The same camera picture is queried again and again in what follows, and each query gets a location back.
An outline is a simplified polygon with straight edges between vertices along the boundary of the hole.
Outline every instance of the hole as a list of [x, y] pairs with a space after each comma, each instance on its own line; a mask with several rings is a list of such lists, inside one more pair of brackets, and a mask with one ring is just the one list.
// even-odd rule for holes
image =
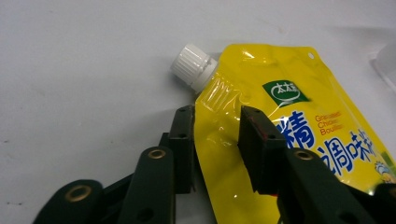
[[180, 134], [178, 135], [178, 137], [179, 137], [179, 138], [187, 138], [187, 135], [184, 134], [184, 133], [180, 133]]
[[314, 159], [314, 157], [312, 157], [311, 154], [309, 154], [305, 151], [296, 151], [296, 152], [294, 152], [294, 155], [297, 158], [304, 160], [304, 161], [310, 161], [310, 160]]
[[152, 159], [160, 159], [164, 157], [166, 152], [162, 149], [154, 149], [148, 153], [148, 156]]
[[141, 222], [150, 221], [154, 217], [154, 211], [150, 208], [145, 208], [141, 210], [136, 217], [136, 220]]
[[352, 213], [342, 212], [338, 217], [346, 223], [359, 224], [359, 220]]
[[311, 52], [308, 53], [308, 57], [310, 59], [315, 59], [315, 55], [313, 53], [311, 53]]
[[67, 191], [66, 195], [64, 196], [65, 199], [70, 203], [76, 203], [79, 201], [84, 200], [91, 194], [91, 187], [86, 185], [77, 185]]

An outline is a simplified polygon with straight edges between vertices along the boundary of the green logo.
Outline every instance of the green logo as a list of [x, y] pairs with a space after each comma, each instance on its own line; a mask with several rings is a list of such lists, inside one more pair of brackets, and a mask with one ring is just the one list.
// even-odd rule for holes
[[268, 82], [262, 87], [280, 107], [309, 101], [297, 86], [288, 80]]

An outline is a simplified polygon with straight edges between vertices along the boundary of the metal screw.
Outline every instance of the metal screw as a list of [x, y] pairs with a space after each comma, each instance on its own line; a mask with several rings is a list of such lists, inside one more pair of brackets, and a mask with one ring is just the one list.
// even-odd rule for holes
[[294, 156], [296, 156], [297, 158], [303, 161], [310, 161], [314, 159], [314, 157], [311, 154], [301, 150], [294, 152]]
[[67, 191], [64, 197], [68, 202], [76, 203], [87, 198], [91, 194], [91, 192], [91, 187], [86, 185], [77, 185]]
[[166, 154], [166, 152], [162, 149], [154, 149], [148, 153], [148, 156], [154, 160], [157, 160], [157, 159], [163, 158], [165, 156], [165, 154]]

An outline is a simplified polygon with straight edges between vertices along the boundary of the chicken bouillon package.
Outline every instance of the chicken bouillon package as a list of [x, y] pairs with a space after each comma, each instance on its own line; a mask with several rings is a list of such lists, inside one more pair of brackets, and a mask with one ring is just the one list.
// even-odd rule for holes
[[395, 183], [393, 159], [314, 49], [235, 44], [217, 64], [188, 45], [172, 68], [200, 92], [194, 139], [218, 223], [279, 220], [276, 197], [253, 192], [238, 150], [242, 105], [263, 111], [288, 147], [317, 153], [341, 182], [369, 194]]

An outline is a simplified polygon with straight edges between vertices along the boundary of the white background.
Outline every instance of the white background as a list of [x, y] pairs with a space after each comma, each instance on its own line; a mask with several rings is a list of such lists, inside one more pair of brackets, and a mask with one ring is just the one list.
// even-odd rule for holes
[[[370, 64], [394, 40], [394, 0], [0, 0], [0, 223], [132, 173], [193, 104], [169, 69], [187, 43], [314, 47], [396, 158], [396, 94]], [[177, 223], [214, 222], [204, 194], [177, 196]]]

